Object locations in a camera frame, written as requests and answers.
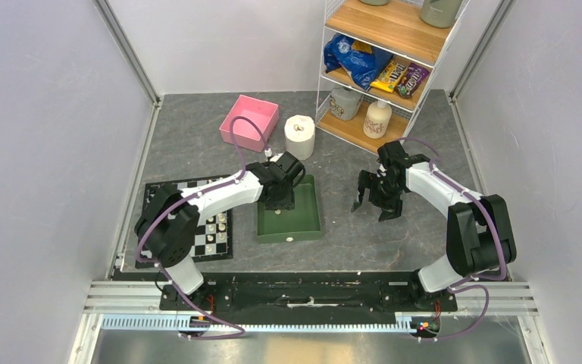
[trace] checkerboard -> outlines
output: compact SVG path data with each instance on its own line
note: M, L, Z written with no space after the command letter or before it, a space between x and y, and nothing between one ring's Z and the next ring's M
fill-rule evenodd
M146 184L144 187L144 200L142 210L146 210L155 191L165 185L174 185L178 190L204 186L216 180L229 177L229 175L200 177L188 180L169 180L166 182L157 182ZM194 262L210 262L214 260L232 259L233 258L233 239L232 239L233 219L231 211L220 212L205 221L200 221L195 231L195 245L192 248L191 256ZM144 248L142 256L151 258L151 252ZM151 267L151 263L135 262L136 268Z

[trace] green box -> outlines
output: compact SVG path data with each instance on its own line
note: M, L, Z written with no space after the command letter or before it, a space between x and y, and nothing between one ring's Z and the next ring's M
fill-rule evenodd
M273 210L265 210L264 204L258 202L256 234L259 243L322 238L315 177L307 174L293 192L296 194L296 207L293 210L280 210L279 215Z

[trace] shelf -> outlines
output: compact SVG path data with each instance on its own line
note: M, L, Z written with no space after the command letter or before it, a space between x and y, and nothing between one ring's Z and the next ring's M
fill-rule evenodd
M327 111L327 113L322 117L322 120L318 123L318 127L337 137L343 138L350 143L360 146L361 148L365 148L372 153L377 153L378 148L380 148L384 143L402 137L407 128L408 120L393 114L390 123L387 126L387 132L385 135L379 139L371 139L362 131L362 125L365 122L368 107L369 103L363 102L360 105L358 114L356 114L352 120L348 121L340 120L333 116L331 111Z
M416 109L416 105L418 104L418 100L421 99L421 96L423 95L423 90L425 89L425 85L427 85L427 82L430 79L429 76L427 78L425 78L425 81L423 81L423 83L421 83L421 85L418 87L418 89L416 90L414 95L410 99L404 99L404 98L400 97L397 93L388 93L387 91L383 91L381 89L376 89L374 87L371 87L369 89L369 91L364 91L362 89L362 87L356 85L353 82L353 80L347 74L347 72L344 70L344 68L338 68L337 70L331 71L329 73L323 71L322 77L326 78L327 80L333 81L335 83L339 83L340 85L347 86L347 87L352 88L352 89L356 89L357 91L359 91L361 93L365 93L365 94L372 96L372 97L375 97L377 99L387 101L388 103L390 103L394 106L397 106L399 108L402 108L402 109L409 111L409 112L414 112L414 110Z
M399 0L384 6L347 0L325 25L433 67L452 27L432 27L421 20L420 12L420 7Z

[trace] pink tray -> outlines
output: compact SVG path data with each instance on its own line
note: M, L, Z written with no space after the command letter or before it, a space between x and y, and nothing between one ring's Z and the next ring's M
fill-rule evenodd
M280 109L273 102L240 95L220 126L222 139L227 143L232 143L230 138L230 122L238 115L251 119L262 130L264 137L268 140L275 124L277 124L277 119L280 118ZM236 121L233 131L235 132L235 139L238 146L255 150L256 152L264 150L264 143L260 140L260 134L253 129L253 126L249 122L244 120Z

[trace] paper towel roll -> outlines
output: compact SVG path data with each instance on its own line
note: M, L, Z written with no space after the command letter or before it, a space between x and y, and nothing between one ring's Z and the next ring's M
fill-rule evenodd
M296 115L286 119L284 135L287 152L301 161L311 156L315 143L315 124L312 118Z

